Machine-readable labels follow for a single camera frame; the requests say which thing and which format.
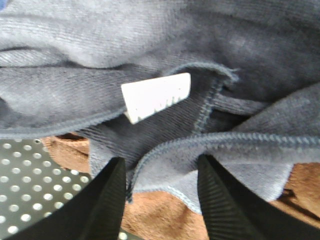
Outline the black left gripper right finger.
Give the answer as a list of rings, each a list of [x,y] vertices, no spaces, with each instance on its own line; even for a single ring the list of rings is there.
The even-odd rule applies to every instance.
[[[257,196],[213,156],[197,159],[197,194],[211,240],[318,240],[320,230]]]

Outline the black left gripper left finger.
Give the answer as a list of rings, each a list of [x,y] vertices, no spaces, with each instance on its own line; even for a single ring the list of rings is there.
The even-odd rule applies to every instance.
[[[121,157],[107,166],[63,207],[11,240],[116,240],[126,201],[126,167]]]

